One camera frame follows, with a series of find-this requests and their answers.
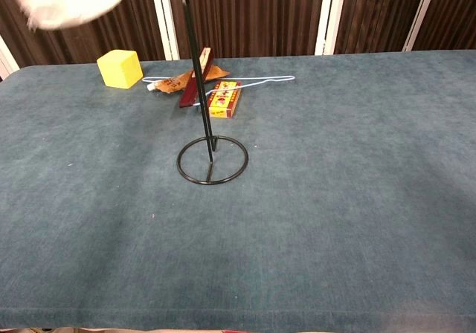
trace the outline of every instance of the gray-blue felt surface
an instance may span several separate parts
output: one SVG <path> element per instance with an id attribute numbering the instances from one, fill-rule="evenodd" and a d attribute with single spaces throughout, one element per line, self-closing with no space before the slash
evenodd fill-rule
<path id="1" fill-rule="evenodd" d="M 0 83 L 0 327 L 475 332 L 476 51 L 216 64 L 296 80 L 212 119 L 250 157 L 215 187 L 176 169 L 203 136 L 178 94 L 95 64 Z M 219 142 L 216 177 L 241 160 Z"/>

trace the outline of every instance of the black metal stand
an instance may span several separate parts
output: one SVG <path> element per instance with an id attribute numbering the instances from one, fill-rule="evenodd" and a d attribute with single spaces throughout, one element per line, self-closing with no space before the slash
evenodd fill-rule
<path id="1" fill-rule="evenodd" d="M 202 109 L 202 119 L 203 119 L 203 127 L 205 129 L 205 136 L 203 138 L 197 138 L 196 140 L 193 140 L 192 142 L 185 145 L 185 147 L 178 154 L 177 167 L 180 174 L 185 179 L 193 183 L 222 184 L 222 183 L 231 181 L 232 179 L 238 177 L 239 175 L 243 173 L 246 166 L 248 165 L 248 151 L 246 151 L 246 148 L 240 142 L 238 142 L 237 140 L 233 138 L 229 138 L 227 136 L 213 136 L 213 133 L 211 130 L 211 124 L 210 124 L 210 113 L 208 111 L 207 96 L 205 94 L 205 87 L 203 82 L 202 69 L 200 67 L 199 50 L 196 43 L 196 35 L 195 35 L 195 29 L 193 27 L 192 14 L 190 12 L 190 1 L 181 0 L 181 3 L 182 3 L 182 6 L 184 7 L 185 23 L 187 24 L 188 43 L 190 45 L 190 53 L 192 55 L 192 61 L 193 61 L 193 71 L 195 72 L 196 84 L 199 91 L 200 108 Z M 216 150 L 216 143 L 218 142 L 218 140 L 226 140 L 238 145 L 238 147 L 243 151 L 243 154 L 245 155 L 245 160 L 243 162 L 243 165 L 233 175 L 230 175 L 223 179 L 212 181 L 213 165 L 214 165 L 213 152 L 215 152 Z M 185 153 L 185 151 L 187 151 L 187 149 L 189 149 L 194 144 L 198 142 L 202 142 L 202 141 L 207 141 L 208 157 L 210 159 L 210 163 L 208 165 L 207 179 L 204 181 L 190 177 L 181 168 L 181 158 L 182 158 L 182 155 Z"/>

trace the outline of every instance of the white string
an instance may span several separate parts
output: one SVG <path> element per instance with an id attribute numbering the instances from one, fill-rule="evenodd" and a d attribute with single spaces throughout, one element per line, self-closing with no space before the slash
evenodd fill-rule
<path id="1" fill-rule="evenodd" d="M 157 80 L 169 79 L 169 78 L 170 77 L 145 77 L 145 78 L 142 78 L 142 81 L 145 82 L 145 83 L 153 83 Z M 277 75 L 276 77 L 217 78 L 215 80 L 261 80 L 260 82 L 235 86 L 233 88 L 222 89 L 222 90 L 228 91 L 228 90 L 236 90 L 236 89 L 241 89 L 241 88 L 247 88 L 247 87 L 250 87 L 250 86 L 264 84 L 264 83 L 267 83 L 267 82 L 288 82 L 288 81 L 294 80 L 294 79 L 296 79 L 296 77 L 294 75 Z M 217 90 L 212 89 L 210 91 L 207 91 L 205 93 L 205 95 L 208 96 L 208 95 L 210 95 L 211 93 L 213 93 L 215 91 L 217 91 Z"/>

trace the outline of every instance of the yellow cube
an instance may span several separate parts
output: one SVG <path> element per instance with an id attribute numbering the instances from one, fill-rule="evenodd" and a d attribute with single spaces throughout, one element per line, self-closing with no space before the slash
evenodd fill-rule
<path id="1" fill-rule="evenodd" d="M 104 83 L 114 88 L 129 89 L 142 78 L 141 64 L 135 51 L 114 49 L 97 60 Z"/>

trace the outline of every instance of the wooden slat wall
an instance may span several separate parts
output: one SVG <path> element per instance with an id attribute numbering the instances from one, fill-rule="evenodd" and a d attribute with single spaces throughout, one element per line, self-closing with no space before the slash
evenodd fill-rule
<path id="1" fill-rule="evenodd" d="M 335 54 L 401 51 L 420 0 L 344 0 Z"/>
<path id="2" fill-rule="evenodd" d="M 29 30 L 15 0 L 0 0 L 0 34 L 19 67 L 96 62 L 111 49 L 165 59 L 153 0 L 123 0 L 106 15 L 65 30 Z"/>
<path id="3" fill-rule="evenodd" d="M 170 0 L 181 58 L 190 58 L 181 0 Z M 314 54 L 322 0 L 190 0 L 199 46 L 217 57 Z"/>
<path id="4" fill-rule="evenodd" d="M 476 49 L 476 0 L 431 0 L 413 50 Z"/>

